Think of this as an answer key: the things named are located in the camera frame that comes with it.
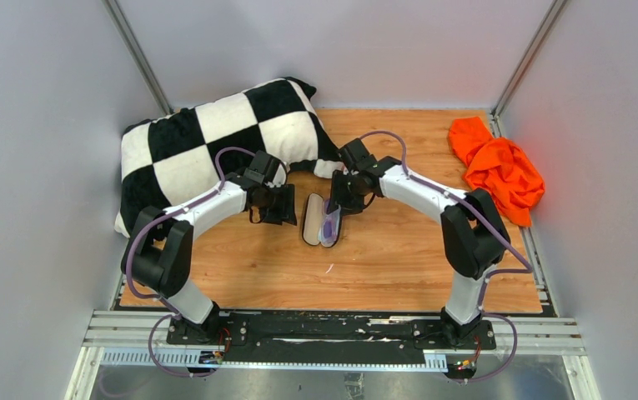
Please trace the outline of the black glasses case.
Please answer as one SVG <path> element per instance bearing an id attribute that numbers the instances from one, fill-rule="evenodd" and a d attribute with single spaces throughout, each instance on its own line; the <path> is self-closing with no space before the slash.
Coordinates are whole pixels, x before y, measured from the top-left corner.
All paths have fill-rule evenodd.
<path id="1" fill-rule="evenodd" d="M 301 238 L 312 247 L 321 246 L 317 235 L 323 219 L 325 201 L 319 194 L 310 193 L 304 206 Z"/>

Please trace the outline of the pink transparent sunglasses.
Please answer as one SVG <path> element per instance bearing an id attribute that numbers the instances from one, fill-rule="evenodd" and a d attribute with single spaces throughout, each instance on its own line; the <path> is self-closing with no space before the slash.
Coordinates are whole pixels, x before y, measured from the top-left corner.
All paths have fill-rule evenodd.
<path id="1" fill-rule="evenodd" d="M 342 223 L 340 206 L 333 212 L 328 212 L 328 210 L 329 200 L 326 200 L 324 202 L 322 223 L 317 235 L 319 244 L 324 248 L 331 248 L 338 242 Z"/>

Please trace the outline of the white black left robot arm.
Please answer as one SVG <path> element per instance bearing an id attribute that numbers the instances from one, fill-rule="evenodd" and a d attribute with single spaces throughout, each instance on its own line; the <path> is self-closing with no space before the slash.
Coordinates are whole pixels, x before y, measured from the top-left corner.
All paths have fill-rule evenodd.
<path id="1" fill-rule="evenodd" d="M 252 223 L 294 225 L 294 185 L 279 158 L 265 151 L 252 153 L 241 172 L 229 172 L 208 191 L 178 206 L 144 208 L 137 217 L 121 270 L 128 289 L 138 298 L 150 289 L 173 318 L 188 324 L 188 333 L 198 343 L 213 343 L 220 334 L 219 305 L 192 281 L 190 269 L 193 243 L 223 220 L 247 213 Z"/>

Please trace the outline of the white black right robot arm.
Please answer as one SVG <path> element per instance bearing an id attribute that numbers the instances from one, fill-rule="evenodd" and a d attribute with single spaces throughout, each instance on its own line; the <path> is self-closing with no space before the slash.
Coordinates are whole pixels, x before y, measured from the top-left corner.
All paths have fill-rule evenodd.
<path id="1" fill-rule="evenodd" d="M 375 198 L 406 204 L 436 221 L 445 257 L 455 275 L 450 297 L 440 312 L 441 336 L 462 348 L 482 318 L 481 290 L 510 245 L 510 237 L 490 195 L 447 187 L 413 172 L 405 159 L 377 159 L 357 138 L 338 150 L 344 170 L 331 181 L 327 213 L 363 212 Z"/>

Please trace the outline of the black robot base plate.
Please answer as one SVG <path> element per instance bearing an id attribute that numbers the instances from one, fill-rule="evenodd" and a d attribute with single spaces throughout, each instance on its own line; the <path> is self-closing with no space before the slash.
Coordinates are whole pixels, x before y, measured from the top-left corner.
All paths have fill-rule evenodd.
<path id="1" fill-rule="evenodd" d="M 448 327 L 437 313 L 224 310 L 213 328 L 174 320 L 169 345 L 217 345 L 228 362 L 406 366 L 424 351 L 474 356 L 496 348 L 491 322 Z"/>

